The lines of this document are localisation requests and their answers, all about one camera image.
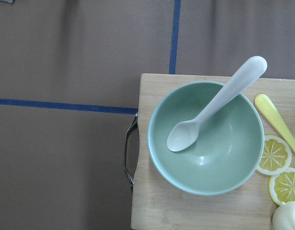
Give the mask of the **green bowl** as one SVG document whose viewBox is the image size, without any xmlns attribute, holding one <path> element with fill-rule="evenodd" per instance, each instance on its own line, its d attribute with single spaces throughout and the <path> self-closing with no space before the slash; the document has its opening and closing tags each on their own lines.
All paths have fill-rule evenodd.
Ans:
<svg viewBox="0 0 295 230">
<path fill-rule="evenodd" d="M 253 104 L 242 94 L 200 127 L 195 143 L 172 152 L 167 138 L 179 122 L 198 115 L 222 88 L 213 81 L 185 84 L 156 106 L 147 131 L 150 157 L 175 187 L 195 195 L 220 195 L 243 185 L 262 156 L 263 125 Z"/>
</svg>

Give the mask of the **yellow plastic knife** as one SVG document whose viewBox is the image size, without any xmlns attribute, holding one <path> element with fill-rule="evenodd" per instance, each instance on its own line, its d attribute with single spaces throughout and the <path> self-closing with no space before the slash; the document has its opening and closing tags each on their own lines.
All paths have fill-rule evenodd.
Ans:
<svg viewBox="0 0 295 230">
<path fill-rule="evenodd" d="M 254 99 L 254 103 L 262 115 L 283 137 L 291 150 L 295 153 L 295 137 L 270 98 L 265 94 L 258 94 Z"/>
</svg>

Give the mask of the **wooden cutting board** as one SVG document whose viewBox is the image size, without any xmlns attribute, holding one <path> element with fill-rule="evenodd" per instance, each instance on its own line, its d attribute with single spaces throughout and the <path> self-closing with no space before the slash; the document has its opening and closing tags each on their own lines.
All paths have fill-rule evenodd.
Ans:
<svg viewBox="0 0 295 230">
<path fill-rule="evenodd" d="M 150 157 L 147 132 L 156 106 L 173 90 L 197 81 L 224 85 L 228 77 L 141 75 L 137 123 L 140 147 L 134 175 L 131 227 L 136 230 L 270 230 L 277 205 L 269 195 L 269 176 L 255 170 L 243 185 L 230 192 L 195 195 L 169 183 Z M 242 93 L 253 106 L 258 94 L 270 98 L 295 137 L 295 80 L 259 78 Z M 264 135 L 276 135 L 273 126 L 258 114 Z"/>
</svg>

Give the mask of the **upper lemon slice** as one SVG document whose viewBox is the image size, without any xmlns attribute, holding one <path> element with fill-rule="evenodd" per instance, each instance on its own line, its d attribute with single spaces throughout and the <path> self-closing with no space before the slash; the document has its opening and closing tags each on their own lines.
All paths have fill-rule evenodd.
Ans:
<svg viewBox="0 0 295 230">
<path fill-rule="evenodd" d="M 275 135 L 265 135 L 264 147 L 257 171 L 268 176 L 283 173 L 292 161 L 292 152 L 288 144 Z"/>
</svg>

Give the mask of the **folded grey cloth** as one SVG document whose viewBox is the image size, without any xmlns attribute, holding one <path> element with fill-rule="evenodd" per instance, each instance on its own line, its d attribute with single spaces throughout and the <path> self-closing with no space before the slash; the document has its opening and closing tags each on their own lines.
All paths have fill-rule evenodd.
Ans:
<svg viewBox="0 0 295 230">
<path fill-rule="evenodd" d="M 14 0 L 0 0 L 0 2 L 5 2 L 8 4 L 13 4 Z"/>
</svg>

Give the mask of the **lower lemon slice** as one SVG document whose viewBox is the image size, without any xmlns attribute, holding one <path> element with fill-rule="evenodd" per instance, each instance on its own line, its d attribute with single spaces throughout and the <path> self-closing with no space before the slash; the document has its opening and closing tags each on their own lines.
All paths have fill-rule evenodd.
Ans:
<svg viewBox="0 0 295 230">
<path fill-rule="evenodd" d="M 287 168 L 286 171 L 269 177 L 269 195 L 278 206 L 295 201 L 295 168 Z"/>
</svg>

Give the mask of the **lemon slice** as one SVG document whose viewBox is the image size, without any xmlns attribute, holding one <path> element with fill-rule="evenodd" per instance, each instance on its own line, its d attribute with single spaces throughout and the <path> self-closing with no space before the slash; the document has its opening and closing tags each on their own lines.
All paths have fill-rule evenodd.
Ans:
<svg viewBox="0 0 295 230">
<path fill-rule="evenodd" d="M 278 206 L 295 201 L 295 168 L 287 168 L 286 171 L 269 177 L 269 195 Z"/>
<path fill-rule="evenodd" d="M 288 144 L 275 135 L 265 135 L 264 147 L 257 171 L 268 176 L 283 173 L 292 161 L 292 152 Z"/>
</svg>

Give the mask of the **white plastic spoon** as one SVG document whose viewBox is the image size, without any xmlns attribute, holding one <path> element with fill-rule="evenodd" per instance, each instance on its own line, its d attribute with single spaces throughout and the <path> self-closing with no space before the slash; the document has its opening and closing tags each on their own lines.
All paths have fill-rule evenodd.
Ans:
<svg viewBox="0 0 295 230">
<path fill-rule="evenodd" d="M 167 139 L 168 149 L 178 152 L 191 146 L 198 139 L 202 124 L 252 85 L 265 73 L 267 67 L 265 58 L 249 58 L 195 118 L 179 122 L 171 130 Z"/>
</svg>

